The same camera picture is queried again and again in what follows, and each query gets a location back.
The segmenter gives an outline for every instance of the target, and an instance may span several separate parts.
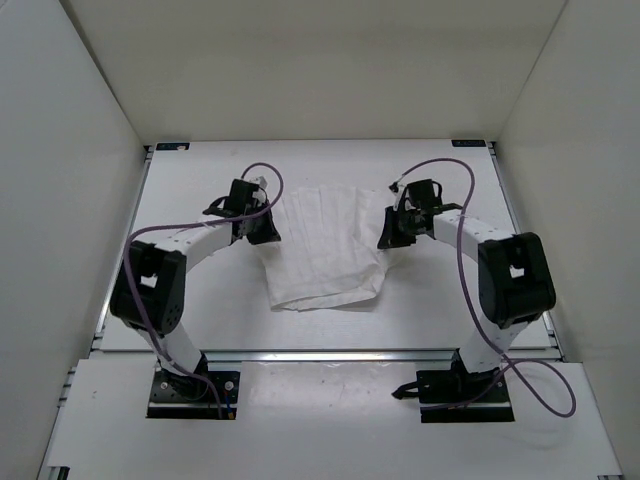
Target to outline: white table surface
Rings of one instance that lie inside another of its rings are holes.
[[[146,419],[154,359],[81,361],[49,466],[69,480],[585,480],[620,473],[579,364],[556,364],[578,397],[574,417],[546,412],[513,374],[515,422],[421,424],[417,400],[390,392],[412,363],[241,367],[236,421]],[[523,373],[553,406],[569,399],[550,371]]]
[[[287,189],[342,183],[384,190],[408,167],[434,157],[468,162],[477,179],[469,213],[513,230],[487,148],[454,148],[449,140],[213,142],[191,143],[187,151],[155,152],[135,227],[196,220],[228,192],[244,167],[256,161],[276,166]],[[258,172],[267,177],[273,197],[275,176],[264,169]],[[445,202],[462,203],[469,186],[466,171],[453,164],[424,167],[412,175],[442,183]],[[155,233],[142,237],[157,238]],[[467,259],[465,268],[477,298],[476,266]],[[407,249],[405,260],[387,273],[376,299],[306,312],[270,309],[264,268],[248,242],[237,242],[189,273],[182,321],[196,346],[207,351],[453,349],[473,328],[453,248],[426,237]],[[530,325],[514,343],[516,348],[549,345],[542,321]],[[148,346],[122,322],[108,317],[102,349]]]

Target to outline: white towel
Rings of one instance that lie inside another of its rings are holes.
[[[281,242],[260,245],[272,308],[331,308],[375,297],[397,251],[376,248],[389,192],[299,188],[273,208]]]

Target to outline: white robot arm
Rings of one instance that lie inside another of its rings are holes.
[[[396,202],[386,209],[379,249],[407,247],[420,234],[457,247],[461,207],[442,203],[439,183],[421,180],[406,186],[393,184],[391,189]],[[420,396],[422,401],[426,388],[438,399],[434,403],[475,398],[483,388],[490,388],[502,352],[509,350],[529,323],[555,305],[553,282],[537,235],[513,234],[469,217],[462,225],[462,253],[478,264],[482,331],[475,329],[469,341],[456,350],[448,372],[438,373],[437,380],[429,384],[419,375],[418,382],[394,392],[396,398]],[[410,391],[415,388],[418,393]]]
[[[180,230],[155,243],[134,241],[129,258],[136,289],[151,320],[149,332],[136,307],[124,268],[111,296],[111,313],[142,336],[156,353],[163,381],[185,398],[199,398],[206,385],[188,374],[206,375],[207,361],[180,323],[184,310],[185,277],[217,250],[247,237],[251,244],[279,241],[268,211],[249,220],[207,225],[216,219],[247,216],[268,205],[263,177],[233,181],[229,195],[214,201],[198,222],[201,227]],[[157,340],[159,352],[153,340]]]

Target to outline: metal frame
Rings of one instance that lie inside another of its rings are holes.
[[[489,149],[489,154],[491,155],[491,161],[493,162],[493,168],[496,171],[496,175],[498,175],[498,182],[500,183],[500,190],[502,191],[502,196],[504,198],[505,203],[507,204],[507,210],[509,210],[509,216],[511,217],[511,221],[513,222],[513,228],[516,233],[522,233],[522,228],[520,226],[520,221],[518,220],[518,215],[516,214],[516,209],[509,197],[509,192],[507,191],[507,187],[504,181],[504,174],[502,171],[502,167],[500,166],[500,160],[498,159],[498,155],[496,153],[496,142],[488,142],[487,148]],[[553,325],[553,317],[549,312],[545,312],[542,314],[542,320],[544,321],[545,326],[547,327],[547,333],[549,334],[549,339],[551,341],[551,345],[556,347],[560,352],[561,358],[564,361],[564,350],[560,344],[560,340],[558,339],[556,329]]]
[[[122,254],[124,252],[124,245],[127,241],[127,238],[131,234],[131,230],[133,229],[133,224],[136,219],[136,215],[138,214],[138,207],[140,206],[140,201],[142,200],[142,192],[144,190],[144,185],[147,182],[147,175],[149,174],[149,167],[151,166],[151,160],[153,158],[154,147],[149,147],[147,150],[147,155],[144,159],[144,167],[142,173],[142,179],[140,180],[140,184],[138,185],[138,194],[136,197],[136,203],[134,207],[131,209],[131,214],[129,215],[129,219],[127,222],[128,228],[125,235],[122,237],[122,241],[120,243],[118,261],[114,265],[113,272],[111,273],[111,278],[109,279],[109,287],[107,289],[107,294],[104,297],[104,301],[102,302],[102,308],[100,309],[100,316],[98,317],[98,324],[96,325],[96,333],[102,332],[104,328],[104,322],[107,318],[107,313],[109,312],[109,299],[111,298],[111,293],[113,292],[113,287],[116,284],[116,279],[118,278],[118,267],[120,265],[120,261],[122,259]]]
[[[42,462],[40,463],[40,470],[38,472],[37,480],[63,480],[66,475],[64,470],[60,467],[49,468],[47,467],[47,459],[49,458],[49,452],[51,450],[51,446],[53,445],[53,440],[55,438],[56,432],[58,431],[58,427],[60,426],[60,417],[62,416],[62,412],[64,410],[64,404],[67,401],[67,396],[69,395],[69,391],[71,390],[71,383],[73,382],[73,377],[76,373],[76,368],[73,367],[69,370],[67,375],[67,379],[64,382],[64,386],[62,387],[62,392],[60,393],[60,398],[58,399],[58,411],[56,412],[56,419],[53,422],[53,428],[51,429],[51,434],[49,435],[49,442],[47,444],[47,449],[42,457]]]
[[[207,360],[212,363],[240,363],[240,362],[260,362],[260,363],[346,363],[346,362],[435,362],[442,363],[443,368],[449,365],[454,353],[450,350],[305,350],[305,351],[268,351],[268,350],[218,350],[205,352]],[[140,352],[103,352],[94,350],[90,359],[102,357],[122,357],[122,356],[153,356],[150,351]],[[561,361],[560,352],[555,347],[513,350],[509,353],[512,358],[517,359],[538,359],[551,362]]]

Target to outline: black bracket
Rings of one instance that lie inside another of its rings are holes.
[[[178,326],[184,310],[187,257],[177,251],[159,250],[152,243],[135,241],[129,249],[129,259],[136,288],[153,328],[160,335],[171,333]],[[153,276],[157,277],[155,287],[142,283],[142,277]],[[109,308],[114,316],[131,328],[145,330],[123,265],[118,272]]]
[[[198,420],[235,420],[238,414],[238,394],[240,387],[240,372],[237,371],[209,371],[204,372],[213,382],[220,396],[222,404],[222,418],[218,415],[213,394],[204,389],[196,397],[180,393],[175,384],[167,381],[166,372],[157,369],[153,376],[147,418],[185,418]],[[233,383],[233,388],[225,389],[227,382]]]
[[[209,208],[202,213],[204,215],[232,218],[239,215],[250,215],[259,212],[269,205],[269,203],[266,202],[258,206],[258,201],[254,198],[253,194],[259,189],[260,186],[255,183],[236,179],[231,184],[229,195],[216,199],[209,205]],[[233,224],[233,238],[239,239],[244,236],[247,237],[251,245],[279,242],[281,238],[273,223],[271,210],[253,220],[235,222]]]
[[[456,352],[449,370],[419,370],[415,382],[402,385],[392,395],[399,400],[418,398],[422,423],[513,422],[504,378],[487,391],[497,373],[498,369],[468,373]],[[470,400],[465,406],[447,407]]]
[[[398,188],[395,183],[389,187],[394,193]],[[400,194],[397,210],[386,208],[378,249],[408,247],[416,243],[416,235],[433,237],[433,217],[460,208],[455,203],[442,204],[442,185],[438,182],[430,179],[412,182]]]
[[[156,151],[189,150],[189,142],[164,142],[156,144]]]
[[[451,145],[454,147],[486,147],[487,143],[484,140],[451,140]]]
[[[478,289],[483,313],[501,329],[552,309],[556,292],[540,238],[521,233],[478,245]]]

